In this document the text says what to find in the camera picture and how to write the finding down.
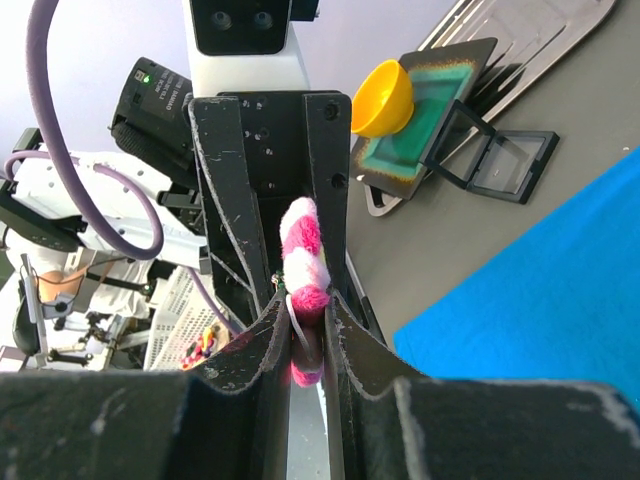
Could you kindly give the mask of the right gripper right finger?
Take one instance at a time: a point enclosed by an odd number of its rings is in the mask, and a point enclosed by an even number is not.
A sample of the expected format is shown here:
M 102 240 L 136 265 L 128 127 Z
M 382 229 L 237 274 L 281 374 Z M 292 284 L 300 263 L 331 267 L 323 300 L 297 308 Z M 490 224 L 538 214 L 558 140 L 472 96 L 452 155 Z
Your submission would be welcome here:
M 439 380 L 397 357 L 338 291 L 325 317 L 335 479 L 635 479 L 639 416 L 614 388 Z

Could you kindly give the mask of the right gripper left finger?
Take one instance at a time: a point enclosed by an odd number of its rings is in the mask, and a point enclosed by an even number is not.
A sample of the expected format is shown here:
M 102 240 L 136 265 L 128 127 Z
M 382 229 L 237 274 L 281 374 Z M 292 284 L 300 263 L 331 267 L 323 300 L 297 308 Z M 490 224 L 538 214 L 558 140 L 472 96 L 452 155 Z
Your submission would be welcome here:
M 282 479 L 290 319 L 261 317 L 182 372 L 35 371 L 1 378 L 5 479 Z

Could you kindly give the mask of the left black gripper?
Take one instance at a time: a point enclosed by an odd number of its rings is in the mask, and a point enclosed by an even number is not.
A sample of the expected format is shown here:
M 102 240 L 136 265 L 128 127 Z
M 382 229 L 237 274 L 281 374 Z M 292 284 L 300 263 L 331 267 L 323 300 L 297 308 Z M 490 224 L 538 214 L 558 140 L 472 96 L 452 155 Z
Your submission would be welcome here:
M 201 261 L 242 325 L 274 294 L 279 227 L 301 197 L 317 207 L 333 287 L 345 294 L 351 101 L 336 90 L 229 92 L 193 98 L 191 82 L 148 59 L 124 83 L 111 134 L 171 180 L 159 196 L 206 237 Z

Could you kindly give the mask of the pink flower smiley brooch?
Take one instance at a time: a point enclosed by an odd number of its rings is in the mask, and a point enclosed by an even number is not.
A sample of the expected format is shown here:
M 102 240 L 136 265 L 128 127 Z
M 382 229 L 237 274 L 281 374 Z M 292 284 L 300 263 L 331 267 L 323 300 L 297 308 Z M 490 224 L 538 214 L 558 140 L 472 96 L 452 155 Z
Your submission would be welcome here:
M 298 386 L 310 387 L 323 375 L 322 322 L 331 283 L 315 202 L 308 197 L 294 200 L 281 219 L 279 234 L 287 306 L 294 314 L 291 376 Z

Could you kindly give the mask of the blue t-shirt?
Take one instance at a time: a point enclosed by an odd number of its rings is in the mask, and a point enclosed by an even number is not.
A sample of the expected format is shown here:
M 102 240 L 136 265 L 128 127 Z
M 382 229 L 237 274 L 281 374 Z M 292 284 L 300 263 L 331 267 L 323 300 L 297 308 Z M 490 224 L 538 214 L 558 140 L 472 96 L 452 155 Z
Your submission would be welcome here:
M 639 398 L 639 156 L 631 153 L 393 338 L 439 378 L 606 382 Z

